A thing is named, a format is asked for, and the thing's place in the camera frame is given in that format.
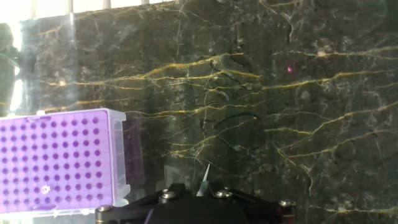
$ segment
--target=lid of tip box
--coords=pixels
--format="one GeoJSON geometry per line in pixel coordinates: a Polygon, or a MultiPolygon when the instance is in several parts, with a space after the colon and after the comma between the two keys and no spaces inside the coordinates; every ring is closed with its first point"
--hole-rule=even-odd
{"type": "Polygon", "coordinates": [[[106,110],[0,120],[0,213],[112,204],[106,110]]]}

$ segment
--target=dark marble surface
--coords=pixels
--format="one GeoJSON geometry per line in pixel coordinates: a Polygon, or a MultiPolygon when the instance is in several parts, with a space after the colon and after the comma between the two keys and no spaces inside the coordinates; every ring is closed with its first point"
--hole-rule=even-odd
{"type": "Polygon", "coordinates": [[[397,15],[394,0],[181,0],[25,21],[20,52],[3,24],[0,113],[17,79],[16,114],[126,112],[146,194],[210,163],[211,180],[296,200],[298,223],[396,223],[397,15]]]}

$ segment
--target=purple pipette tip rack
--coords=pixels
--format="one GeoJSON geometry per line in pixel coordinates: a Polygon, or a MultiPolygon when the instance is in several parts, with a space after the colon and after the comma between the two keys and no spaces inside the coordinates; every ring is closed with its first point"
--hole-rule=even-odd
{"type": "Polygon", "coordinates": [[[120,203],[130,191],[124,120],[109,109],[0,119],[0,214],[120,203]]]}

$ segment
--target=metal screw head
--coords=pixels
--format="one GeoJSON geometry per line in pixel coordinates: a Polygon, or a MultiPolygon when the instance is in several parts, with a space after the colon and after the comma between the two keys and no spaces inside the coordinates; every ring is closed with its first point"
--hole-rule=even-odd
{"type": "Polygon", "coordinates": [[[217,198],[228,198],[228,197],[232,196],[232,193],[227,190],[219,190],[216,192],[215,196],[217,198]]]}
{"type": "Polygon", "coordinates": [[[288,206],[295,206],[296,203],[291,201],[291,200],[281,200],[279,202],[279,205],[282,206],[282,207],[288,207],[288,206]]]}
{"type": "Polygon", "coordinates": [[[162,194],[162,198],[164,198],[164,199],[170,199],[170,198],[174,198],[174,197],[175,197],[174,192],[163,192],[163,194],[162,194]]]}
{"type": "Polygon", "coordinates": [[[98,208],[99,212],[107,212],[113,208],[112,205],[103,205],[100,208],[98,208]]]}

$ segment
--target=black mechanical part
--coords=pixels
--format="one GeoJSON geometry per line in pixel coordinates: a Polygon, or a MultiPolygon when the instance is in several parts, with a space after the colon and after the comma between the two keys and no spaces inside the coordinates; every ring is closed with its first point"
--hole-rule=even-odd
{"type": "Polygon", "coordinates": [[[96,224],[294,224],[296,205],[285,200],[267,202],[210,182],[204,197],[195,197],[184,184],[140,199],[124,207],[102,206],[96,224]]]}

